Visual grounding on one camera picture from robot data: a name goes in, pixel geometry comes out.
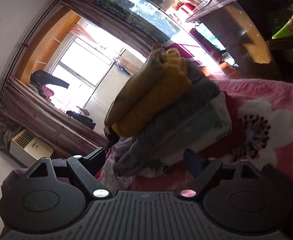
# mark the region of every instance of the yellow blanket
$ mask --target yellow blanket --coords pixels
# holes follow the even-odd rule
[[[187,65],[176,49],[164,54],[164,76],[156,81],[129,111],[112,126],[122,137],[138,136],[160,110],[176,102],[191,86]]]
[[[153,84],[164,75],[162,66],[162,46],[154,44],[146,63],[133,75],[121,89],[110,106],[104,119],[104,124],[111,127],[123,117],[130,107],[141,98]]]

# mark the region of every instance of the window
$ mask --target window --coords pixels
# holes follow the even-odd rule
[[[195,29],[201,34],[206,40],[208,40],[218,50],[226,50],[222,43],[214,36],[214,34],[203,24],[196,26]]]
[[[68,89],[47,85],[54,92],[50,97],[56,108],[78,112],[123,51],[124,44],[105,30],[85,23],[85,29],[97,41],[74,36],[49,71],[69,83]]]
[[[146,0],[128,0],[133,4],[133,7],[129,9],[151,23],[162,33],[164,33],[168,39],[172,38],[180,31],[180,27],[177,26],[168,16],[158,10],[157,7],[147,2]]]

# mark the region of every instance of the pink bedsheet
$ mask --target pink bedsheet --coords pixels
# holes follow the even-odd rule
[[[293,84],[260,79],[215,81],[232,98],[247,140],[225,163],[248,159],[259,169],[271,163],[293,180]],[[159,178],[136,178],[132,190],[179,190],[192,176],[179,169]]]

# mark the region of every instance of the air vent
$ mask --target air vent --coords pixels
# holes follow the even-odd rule
[[[28,132],[25,132],[23,135],[19,136],[15,142],[21,148],[25,148],[29,142],[34,138],[34,136]]]

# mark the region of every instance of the curtain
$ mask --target curtain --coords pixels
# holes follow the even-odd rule
[[[31,130],[65,158],[86,156],[108,143],[106,138],[61,112],[13,76],[5,84],[0,121],[11,128],[22,126]]]
[[[83,36],[87,38],[89,41],[97,43],[95,39],[90,35],[90,33],[88,33],[87,30],[79,23],[76,23],[70,32],[77,37]]]
[[[60,0],[59,2],[89,22],[106,30],[144,57],[149,56],[155,41],[111,12],[90,3],[89,0]]]
[[[140,70],[139,67],[128,62],[125,58],[123,58],[121,56],[117,57],[116,63],[120,67],[124,68],[131,76],[133,76],[136,72],[138,72]]]

